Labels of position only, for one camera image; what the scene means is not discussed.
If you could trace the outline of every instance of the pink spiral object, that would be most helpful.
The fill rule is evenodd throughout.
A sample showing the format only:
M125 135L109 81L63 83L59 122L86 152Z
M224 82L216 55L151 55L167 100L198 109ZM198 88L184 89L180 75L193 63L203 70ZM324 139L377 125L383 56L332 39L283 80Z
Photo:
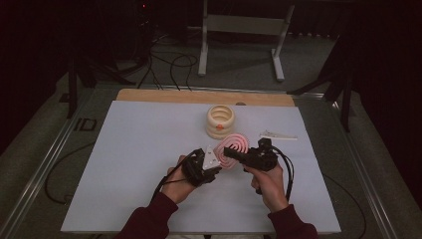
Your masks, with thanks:
M220 160L220 165L223 168L231 168L237 160L224 155L224 147L230 147L237 151L247 153L249 149L248 139L240 133L232 133L223 138L220 143L214 148L214 153Z

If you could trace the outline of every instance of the white tabletop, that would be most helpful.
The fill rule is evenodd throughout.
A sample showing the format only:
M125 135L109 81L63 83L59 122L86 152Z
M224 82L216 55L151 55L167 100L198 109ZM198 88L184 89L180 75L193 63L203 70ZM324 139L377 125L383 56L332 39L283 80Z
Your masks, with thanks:
M178 156L218 140L205 131L212 105L113 102L62 226L65 232L120 231L131 212L146 206ZM328 192L302 116L295 107L231 106L235 131L257 147L265 130L297 135L273 145L295 166L291 203L318 233L339 232ZM240 164L223 169L194 190L170 218L170 233L272 233L268 209Z

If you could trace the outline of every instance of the maroon sleeve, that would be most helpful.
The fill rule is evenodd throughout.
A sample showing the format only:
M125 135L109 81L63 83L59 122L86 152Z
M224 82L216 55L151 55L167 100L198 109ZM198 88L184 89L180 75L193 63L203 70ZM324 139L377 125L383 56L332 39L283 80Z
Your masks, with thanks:
M289 205L281 211L270 213L268 217L273 222L278 239L317 239L316 228L299 218L294 205Z
M167 222L177 205L159 192L147 207L135 209L116 239L164 239L168 235Z

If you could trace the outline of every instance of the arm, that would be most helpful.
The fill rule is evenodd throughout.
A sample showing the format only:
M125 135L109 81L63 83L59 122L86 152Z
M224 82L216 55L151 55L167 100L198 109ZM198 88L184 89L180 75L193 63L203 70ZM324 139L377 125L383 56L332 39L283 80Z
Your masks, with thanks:
M304 223L290 205L285 195L283 183L283 169L279 164L266 172L245 166L254 177L251 185L260 188L264 204L270 209L268 217L271 219L279 239L313 239L317 238L317 230L311 224Z
M164 239L168 235L167 222L170 216L178 209L178 203L182 202L195 189L189 182L183 179L181 167L177 168L166 180L155 198L147 207L139 207L133 211L123 229L114 237L115 239Z

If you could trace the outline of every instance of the gray carpet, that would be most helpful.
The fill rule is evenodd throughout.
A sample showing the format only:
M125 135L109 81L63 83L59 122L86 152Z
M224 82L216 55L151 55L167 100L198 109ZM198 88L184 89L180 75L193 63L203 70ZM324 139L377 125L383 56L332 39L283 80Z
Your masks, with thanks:
M222 41L224 37L226 36L215 36L216 39L210 43L206 77L200 78L196 75L197 65L195 65L186 85L189 68L173 68L173 77L178 86L183 90L189 86L194 91L202 88L268 92L294 90L317 78L334 44L332 40L322 38L288 37L282 51L286 80L279 83L275 80L270 59L269 50L273 47L272 39L248 39L254 43L231 40L229 44ZM199 57L200 45L197 38L191 39L188 44L171 43L168 39L162 39L155 45L153 54L170 63L179 56L174 52ZM152 59L152 70L158 81L165 88L174 89L174 83L170 77L171 65L155 57ZM190 62L187 58L181 58L176 64L187 65ZM147 67L127 78L139 83L146 71ZM97 120L98 124L93 131L73 130L64 143L58 156L58 160L62 159L62 161L55 167L49 178L48 188L52 197L60 201L71 198L66 195L72 195L78 186L91 153L90 143L96 140L101 130L109 104L119 89L136 86L122 86L103 79L92 91L80 88L80 97L84 93L88 94L89 98L76 117ZM152 73L148 74L140 87L148 89L156 87ZM325 87L313 89L313 92L323 93ZM1 156L1 224L12 212L26 183L35 173L37 166L42 163L61 127L69 122L66 120L68 106L58 103L61 94L65 92L66 78L63 78L58 82L57 92L43 105ZM358 95L353 94L352 98L351 133L344 133L341 130L330 104L307 97L296 98L295 104L303 114L320 169L326 175L325 183L342 229L341 233L323 235L320 238L359 238L364 230L362 238L386 238L380 230L370 200L367 200L367 194L356 174L354 157L349 152L348 139L352 140L357 154L364 162L376 192L385 206L389 220L394 226L396 238L422 238L421 211L411 198L379 135L364 112ZM49 200L44 188L40 188L26 216L14 233L14 238L95 238L93 235L60 232L68 208L68 205ZM103 235L100 238L111 237L112 235ZM174 236L173 238L194 237ZM215 236L214 238L250 237Z

